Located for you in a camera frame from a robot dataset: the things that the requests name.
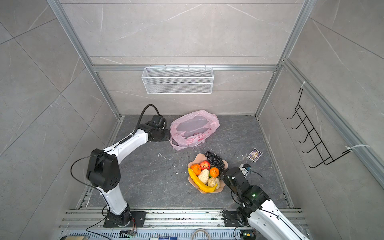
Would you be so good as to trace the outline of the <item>orange fake fruit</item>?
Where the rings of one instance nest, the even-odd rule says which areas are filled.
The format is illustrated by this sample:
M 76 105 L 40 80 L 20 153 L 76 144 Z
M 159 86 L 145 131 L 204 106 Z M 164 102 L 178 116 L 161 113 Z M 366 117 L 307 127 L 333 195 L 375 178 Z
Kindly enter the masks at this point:
M 193 164 L 190 168 L 196 174 L 196 176 L 202 172 L 201 166 L 199 164 Z
M 220 170 L 216 167 L 212 167 L 209 170 L 209 177 L 210 178 L 217 178 L 220 175 Z

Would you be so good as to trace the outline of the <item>beige fake fruit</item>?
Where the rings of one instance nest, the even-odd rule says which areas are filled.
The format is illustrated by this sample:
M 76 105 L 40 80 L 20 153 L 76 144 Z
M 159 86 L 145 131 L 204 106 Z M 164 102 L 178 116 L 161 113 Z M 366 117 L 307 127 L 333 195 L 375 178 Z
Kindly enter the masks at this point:
M 220 187 L 220 179 L 219 178 L 209 178 L 207 181 L 207 185 L 209 187 L 216 187 L 216 189 L 218 189 Z
M 203 184 L 207 185 L 207 181 L 210 178 L 209 170 L 202 170 L 202 172 L 198 175 L 198 178 Z

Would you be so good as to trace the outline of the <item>dark fake grape bunch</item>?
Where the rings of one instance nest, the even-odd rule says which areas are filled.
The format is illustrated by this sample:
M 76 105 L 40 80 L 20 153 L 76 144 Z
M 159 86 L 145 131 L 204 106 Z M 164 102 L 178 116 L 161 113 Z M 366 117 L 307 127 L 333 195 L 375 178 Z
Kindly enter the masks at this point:
M 211 168 L 217 168 L 219 170 L 219 174 L 221 174 L 222 171 L 225 169 L 225 163 L 223 159 L 212 152 L 206 152 L 205 157 L 207 158 L 207 161 L 209 162 Z

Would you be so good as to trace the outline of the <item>red fake strawberry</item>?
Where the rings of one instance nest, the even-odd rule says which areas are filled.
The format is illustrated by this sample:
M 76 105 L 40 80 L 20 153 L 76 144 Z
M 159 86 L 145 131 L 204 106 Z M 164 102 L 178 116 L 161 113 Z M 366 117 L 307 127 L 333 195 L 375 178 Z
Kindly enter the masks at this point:
M 203 161 L 200 163 L 201 170 L 210 170 L 211 164 L 208 161 Z

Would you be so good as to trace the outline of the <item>pink scalloped plate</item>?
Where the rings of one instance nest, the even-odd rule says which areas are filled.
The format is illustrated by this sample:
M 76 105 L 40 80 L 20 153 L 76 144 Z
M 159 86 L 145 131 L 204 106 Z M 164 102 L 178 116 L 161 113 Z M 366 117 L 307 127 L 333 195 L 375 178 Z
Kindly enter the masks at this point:
M 226 186 L 225 183 L 219 179 L 219 174 L 222 172 L 217 167 L 212 169 L 203 169 L 201 168 L 201 172 L 199 175 L 196 175 L 195 169 L 196 166 L 201 167 L 201 163 L 208 162 L 207 157 L 204 154 L 197 154 L 195 159 L 188 163 L 189 183 L 195 187 L 202 194 L 213 194 L 220 193 L 223 191 Z

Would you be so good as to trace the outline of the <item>pink plastic bag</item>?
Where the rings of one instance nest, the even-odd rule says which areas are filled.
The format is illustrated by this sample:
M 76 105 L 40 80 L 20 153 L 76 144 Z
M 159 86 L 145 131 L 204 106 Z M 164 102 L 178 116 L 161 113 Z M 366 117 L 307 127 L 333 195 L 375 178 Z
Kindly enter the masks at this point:
M 171 123 L 171 146 L 177 150 L 203 144 L 219 128 L 217 115 L 205 110 L 184 115 Z

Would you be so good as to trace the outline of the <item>yellow fake banana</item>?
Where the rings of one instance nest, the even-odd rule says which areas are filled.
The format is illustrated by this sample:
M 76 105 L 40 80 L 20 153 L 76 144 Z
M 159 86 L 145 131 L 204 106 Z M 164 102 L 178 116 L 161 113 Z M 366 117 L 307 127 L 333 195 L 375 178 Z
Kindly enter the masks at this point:
M 189 176 L 190 176 L 190 179 L 193 181 L 193 183 L 204 193 L 213 193 L 218 184 L 215 183 L 215 185 L 213 187 L 209 187 L 208 185 L 204 184 L 199 178 L 198 176 L 195 174 L 195 172 L 188 168 L 188 172 L 189 172 Z

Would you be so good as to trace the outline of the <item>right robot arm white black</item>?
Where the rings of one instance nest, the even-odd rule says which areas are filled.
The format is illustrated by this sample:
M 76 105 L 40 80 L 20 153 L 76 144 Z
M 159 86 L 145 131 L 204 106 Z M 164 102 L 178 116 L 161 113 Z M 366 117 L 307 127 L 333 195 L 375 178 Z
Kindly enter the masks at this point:
M 236 196 L 239 206 L 236 220 L 249 226 L 268 240 L 308 240 L 278 209 L 270 196 L 259 186 L 252 185 L 240 168 L 226 169 L 220 179 Z

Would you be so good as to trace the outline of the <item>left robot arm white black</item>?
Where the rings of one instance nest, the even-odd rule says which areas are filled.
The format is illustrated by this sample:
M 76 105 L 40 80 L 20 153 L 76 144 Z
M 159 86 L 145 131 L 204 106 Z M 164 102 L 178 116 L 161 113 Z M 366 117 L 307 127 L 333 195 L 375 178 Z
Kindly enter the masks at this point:
M 86 178 L 89 184 L 70 174 L 77 182 L 97 190 L 103 197 L 108 213 L 106 219 L 113 220 L 117 226 L 125 227 L 133 221 L 130 207 L 120 189 L 120 163 L 138 147 L 147 142 L 166 142 L 171 137 L 167 120 L 157 107 L 149 104 L 144 107 L 134 130 L 119 142 L 103 150 L 94 149 L 89 159 Z

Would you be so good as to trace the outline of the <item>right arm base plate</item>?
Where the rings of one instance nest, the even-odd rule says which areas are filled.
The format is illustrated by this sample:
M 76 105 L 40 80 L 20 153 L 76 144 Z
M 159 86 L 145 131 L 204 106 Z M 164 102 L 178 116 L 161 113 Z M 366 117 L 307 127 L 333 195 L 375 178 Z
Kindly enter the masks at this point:
M 239 211 L 222 210 L 225 227 L 248 227 L 248 219 Z

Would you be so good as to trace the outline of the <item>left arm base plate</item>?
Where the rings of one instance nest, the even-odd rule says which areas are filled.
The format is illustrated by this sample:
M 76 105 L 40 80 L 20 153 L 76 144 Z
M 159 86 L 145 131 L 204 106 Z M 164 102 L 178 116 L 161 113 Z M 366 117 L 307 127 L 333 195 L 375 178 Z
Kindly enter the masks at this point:
M 147 212 L 123 212 L 121 215 L 107 213 L 104 228 L 142 228 L 146 219 Z

